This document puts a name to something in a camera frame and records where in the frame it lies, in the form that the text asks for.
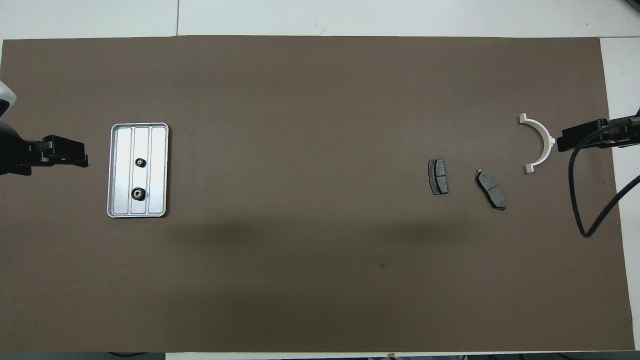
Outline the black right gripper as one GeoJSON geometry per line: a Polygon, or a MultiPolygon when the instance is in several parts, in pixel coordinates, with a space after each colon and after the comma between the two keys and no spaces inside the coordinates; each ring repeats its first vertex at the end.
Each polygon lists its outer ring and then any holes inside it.
{"type": "Polygon", "coordinates": [[[558,152],[573,151],[585,138],[590,134],[602,129],[604,126],[610,125],[612,128],[608,130],[608,134],[599,134],[590,139],[583,149],[588,148],[606,148],[606,144],[610,148],[624,148],[638,145],[640,143],[640,114],[610,119],[596,119],[585,123],[563,129],[561,137],[557,139],[558,152]]]}

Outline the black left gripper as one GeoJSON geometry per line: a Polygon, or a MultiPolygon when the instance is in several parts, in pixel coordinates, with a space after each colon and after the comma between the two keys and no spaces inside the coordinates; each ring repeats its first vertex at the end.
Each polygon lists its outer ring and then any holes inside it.
{"type": "Polygon", "coordinates": [[[17,174],[31,176],[32,167],[76,166],[89,167],[89,156],[85,144],[66,137],[48,135],[41,141],[31,143],[32,151],[40,152],[41,157],[30,166],[23,165],[23,155],[29,151],[27,141],[7,123],[0,123],[0,175],[17,174]]]}

